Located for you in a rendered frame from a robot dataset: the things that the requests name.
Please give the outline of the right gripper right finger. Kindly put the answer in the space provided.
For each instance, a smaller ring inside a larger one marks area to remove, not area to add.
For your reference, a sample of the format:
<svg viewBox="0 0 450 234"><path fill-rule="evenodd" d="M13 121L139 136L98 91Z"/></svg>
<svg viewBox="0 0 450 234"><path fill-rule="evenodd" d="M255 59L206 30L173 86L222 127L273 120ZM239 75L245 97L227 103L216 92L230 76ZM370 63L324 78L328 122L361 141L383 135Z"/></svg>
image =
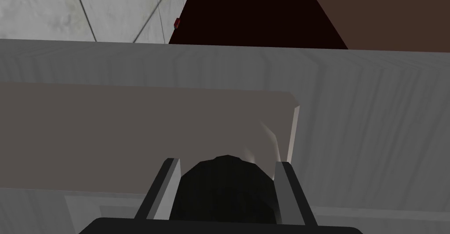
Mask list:
<svg viewBox="0 0 450 234"><path fill-rule="evenodd" d="M289 162L276 162L274 184L282 224L318 226L311 206Z"/></svg>

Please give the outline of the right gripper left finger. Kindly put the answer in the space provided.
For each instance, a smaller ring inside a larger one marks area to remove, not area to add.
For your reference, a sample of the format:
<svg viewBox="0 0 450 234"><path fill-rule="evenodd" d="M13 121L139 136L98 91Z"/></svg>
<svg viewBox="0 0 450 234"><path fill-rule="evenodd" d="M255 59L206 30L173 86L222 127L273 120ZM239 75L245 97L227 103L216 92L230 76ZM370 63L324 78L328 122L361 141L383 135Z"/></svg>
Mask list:
<svg viewBox="0 0 450 234"><path fill-rule="evenodd" d="M180 159L167 158L151 184L135 219L169 220L180 179Z"/></svg>

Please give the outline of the black round knob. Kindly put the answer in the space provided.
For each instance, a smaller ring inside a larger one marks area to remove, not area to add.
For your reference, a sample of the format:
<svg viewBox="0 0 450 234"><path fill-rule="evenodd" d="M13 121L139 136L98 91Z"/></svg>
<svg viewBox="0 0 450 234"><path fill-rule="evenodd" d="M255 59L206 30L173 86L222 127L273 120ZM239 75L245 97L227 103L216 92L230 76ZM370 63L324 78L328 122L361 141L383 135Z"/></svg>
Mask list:
<svg viewBox="0 0 450 234"><path fill-rule="evenodd" d="M256 164L230 155L201 161L181 177L170 219L281 222L273 180Z"/></svg>

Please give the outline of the taupe grey drawer front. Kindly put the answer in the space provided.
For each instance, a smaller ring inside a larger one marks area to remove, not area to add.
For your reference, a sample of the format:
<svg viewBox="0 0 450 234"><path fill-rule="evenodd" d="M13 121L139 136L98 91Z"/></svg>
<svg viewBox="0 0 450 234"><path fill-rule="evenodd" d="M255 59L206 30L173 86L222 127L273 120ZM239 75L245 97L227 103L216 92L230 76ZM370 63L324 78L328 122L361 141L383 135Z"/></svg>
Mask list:
<svg viewBox="0 0 450 234"><path fill-rule="evenodd" d="M291 161L289 92L0 83L0 188L145 194L163 161Z"/></svg>

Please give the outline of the grey wooden cupboard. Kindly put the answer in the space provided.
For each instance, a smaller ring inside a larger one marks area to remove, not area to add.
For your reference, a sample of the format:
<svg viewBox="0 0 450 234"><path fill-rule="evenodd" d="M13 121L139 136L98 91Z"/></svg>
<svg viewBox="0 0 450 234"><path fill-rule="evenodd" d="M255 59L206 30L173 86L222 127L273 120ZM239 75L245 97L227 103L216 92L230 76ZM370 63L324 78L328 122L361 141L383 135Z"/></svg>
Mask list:
<svg viewBox="0 0 450 234"><path fill-rule="evenodd" d="M450 234L450 53L0 40L0 81L292 93L319 223Z"/></svg>

